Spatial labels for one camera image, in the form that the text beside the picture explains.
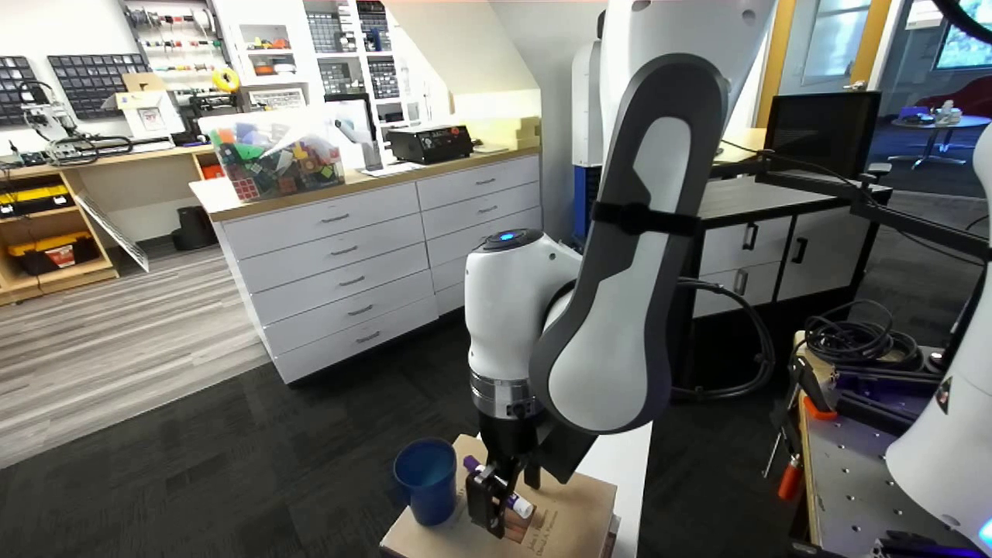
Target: wooden floor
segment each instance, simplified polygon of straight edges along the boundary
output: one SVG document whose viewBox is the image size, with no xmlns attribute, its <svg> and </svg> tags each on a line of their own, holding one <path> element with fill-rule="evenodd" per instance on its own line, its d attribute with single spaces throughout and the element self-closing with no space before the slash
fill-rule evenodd
<svg viewBox="0 0 992 558">
<path fill-rule="evenodd" d="M 0 307 L 0 467 L 263 363 L 217 248 Z"/>
</svg>

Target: blue cup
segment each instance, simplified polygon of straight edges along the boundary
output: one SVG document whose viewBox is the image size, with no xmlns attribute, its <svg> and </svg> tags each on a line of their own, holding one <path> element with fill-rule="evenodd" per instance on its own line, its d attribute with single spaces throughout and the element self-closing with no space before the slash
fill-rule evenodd
<svg viewBox="0 0 992 558">
<path fill-rule="evenodd" d="M 418 525 L 444 525 L 456 510 L 456 449 L 444 440 L 416 440 L 401 449 L 395 481 Z"/>
</svg>

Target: plastic bag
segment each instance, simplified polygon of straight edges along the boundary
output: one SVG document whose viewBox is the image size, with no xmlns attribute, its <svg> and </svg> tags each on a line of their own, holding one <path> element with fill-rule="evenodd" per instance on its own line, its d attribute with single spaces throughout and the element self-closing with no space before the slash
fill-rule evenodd
<svg viewBox="0 0 992 558">
<path fill-rule="evenodd" d="M 322 110 L 258 110 L 212 120 L 203 132 L 239 197 L 275 197 L 345 184 L 330 127 Z"/>
</svg>

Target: floor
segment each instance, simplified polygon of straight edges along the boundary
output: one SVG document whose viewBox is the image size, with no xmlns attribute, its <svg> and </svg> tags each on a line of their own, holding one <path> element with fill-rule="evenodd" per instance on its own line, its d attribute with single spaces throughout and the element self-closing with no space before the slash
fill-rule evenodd
<svg viewBox="0 0 992 558">
<path fill-rule="evenodd" d="M 0 307 L 0 467 L 267 363 L 217 248 Z"/>
<path fill-rule="evenodd" d="M 896 191 L 894 204 L 957 227 L 983 214 L 972 197 Z M 976 268 L 881 233 L 860 298 L 876 298 L 896 325 L 938 340 Z M 453 315 L 295 388 L 263 363 L 26 459 L 0 471 L 0 547 L 31 558 L 372 556 L 401 510 L 398 446 L 471 430 L 466 350 Z M 645 490 L 640 556 L 784 556 L 791 507 L 759 481 L 773 402 L 766 391 L 671 408 L 670 467 Z"/>
</svg>

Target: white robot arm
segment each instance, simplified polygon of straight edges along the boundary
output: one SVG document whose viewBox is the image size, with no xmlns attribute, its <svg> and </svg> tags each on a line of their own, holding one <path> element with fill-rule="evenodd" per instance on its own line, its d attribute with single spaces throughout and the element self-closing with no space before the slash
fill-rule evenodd
<svg viewBox="0 0 992 558">
<path fill-rule="evenodd" d="M 692 314 L 677 295 L 695 248 L 680 214 L 697 214 L 768 11 L 773 0 L 612 0 L 602 114 L 614 132 L 583 257 L 510 230 L 466 265 L 471 392 L 500 476 L 524 467 L 535 482 L 538 465 L 566 481 L 595 435 L 665 405 L 670 345 Z M 475 521 L 503 532 L 490 513 Z"/>
</svg>

